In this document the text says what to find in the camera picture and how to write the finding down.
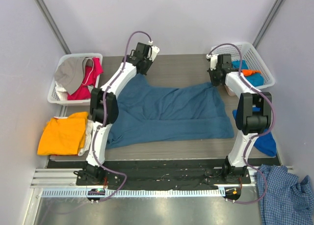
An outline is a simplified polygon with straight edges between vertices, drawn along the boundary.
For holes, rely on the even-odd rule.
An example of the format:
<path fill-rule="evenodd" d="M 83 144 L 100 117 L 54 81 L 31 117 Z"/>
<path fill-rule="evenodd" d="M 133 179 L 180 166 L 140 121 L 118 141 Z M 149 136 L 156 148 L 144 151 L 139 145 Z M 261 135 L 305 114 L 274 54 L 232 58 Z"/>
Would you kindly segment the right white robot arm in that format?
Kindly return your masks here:
<path fill-rule="evenodd" d="M 237 97 L 235 123 L 238 129 L 235 144 L 228 155 L 228 166 L 222 179 L 233 183 L 239 178 L 237 168 L 246 166 L 248 155 L 259 137 L 272 122 L 271 94 L 251 85 L 242 72 L 234 69 L 230 54 L 206 55 L 208 73 L 214 86 L 225 85 Z"/>

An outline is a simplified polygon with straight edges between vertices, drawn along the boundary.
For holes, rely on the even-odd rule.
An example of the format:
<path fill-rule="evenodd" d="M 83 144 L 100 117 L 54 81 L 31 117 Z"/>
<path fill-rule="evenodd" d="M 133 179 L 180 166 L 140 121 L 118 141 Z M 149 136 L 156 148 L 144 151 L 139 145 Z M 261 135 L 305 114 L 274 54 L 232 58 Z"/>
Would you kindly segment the dark teal blue t-shirt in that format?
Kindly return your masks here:
<path fill-rule="evenodd" d="M 119 115 L 108 134 L 108 149 L 153 141 L 234 137 L 224 102 L 211 83 L 157 87 L 136 75 L 117 99 Z"/>

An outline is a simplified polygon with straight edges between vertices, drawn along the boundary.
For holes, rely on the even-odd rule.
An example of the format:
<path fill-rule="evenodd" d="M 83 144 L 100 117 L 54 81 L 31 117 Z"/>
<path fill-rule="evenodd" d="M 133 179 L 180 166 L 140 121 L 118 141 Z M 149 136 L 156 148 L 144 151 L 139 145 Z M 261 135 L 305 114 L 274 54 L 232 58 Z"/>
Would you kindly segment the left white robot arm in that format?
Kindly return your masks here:
<path fill-rule="evenodd" d="M 137 74 L 146 75 L 160 49 L 153 41 L 137 43 L 136 48 L 123 58 L 114 75 L 103 86 L 91 93 L 90 115 L 93 121 L 91 146 L 86 162 L 100 167 L 105 162 L 108 134 L 119 115 L 117 99 L 127 83 Z"/>

